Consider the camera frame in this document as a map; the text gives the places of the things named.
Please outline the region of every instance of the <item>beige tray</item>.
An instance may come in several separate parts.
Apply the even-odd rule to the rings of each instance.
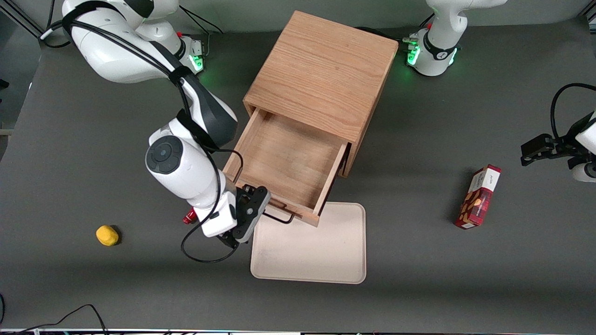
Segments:
[[[288,215],[272,206],[266,212]],[[325,204],[318,227],[262,216],[254,229],[250,272],[256,278],[360,284],[367,276],[365,212],[360,204]]]

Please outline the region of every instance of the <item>robot end effector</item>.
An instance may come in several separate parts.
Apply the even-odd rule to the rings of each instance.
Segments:
[[[586,115],[562,137],[541,134],[521,146],[521,165],[571,157],[567,164],[577,181],[596,182],[596,114]]]

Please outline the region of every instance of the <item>wood grain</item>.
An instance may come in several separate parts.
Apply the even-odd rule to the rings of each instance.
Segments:
[[[237,186],[265,186],[271,204],[316,226],[346,146],[337,136],[256,109],[235,148],[244,157]],[[238,167],[231,157],[223,172],[232,178]]]
[[[387,78],[396,41],[294,12],[244,103],[354,144],[350,164]]]

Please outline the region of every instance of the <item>yellow sponge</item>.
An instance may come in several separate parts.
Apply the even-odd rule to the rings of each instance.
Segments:
[[[97,236],[97,240],[99,240],[101,244],[107,247],[115,245],[120,240],[118,232],[108,225],[99,227],[95,232],[95,236]]]

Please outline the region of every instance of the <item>gray tabletop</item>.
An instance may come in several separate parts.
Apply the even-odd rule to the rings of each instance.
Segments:
[[[240,130],[242,97],[277,36],[211,41],[200,79]],[[594,82],[586,23],[472,27],[461,43],[441,77],[396,57],[350,177],[333,187],[329,200],[367,211],[368,275],[357,286],[258,280],[250,244],[214,265],[184,258],[189,206],[143,163],[149,134],[181,108],[176,89],[111,83],[73,47],[43,50],[0,164],[4,326],[93,303],[110,328],[593,333],[596,185],[574,181],[565,160],[519,162],[520,144],[550,132],[555,91]],[[560,132],[595,104],[591,91],[566,92]],[[471,173],[489,163],[503,173],[484,225],[456,228]],[[122,245],[97,242],[104,224],[121,227]],[[188,244],[206,258],[227,252],[201,234]],[[97,321],[81,312],[64,326]]]

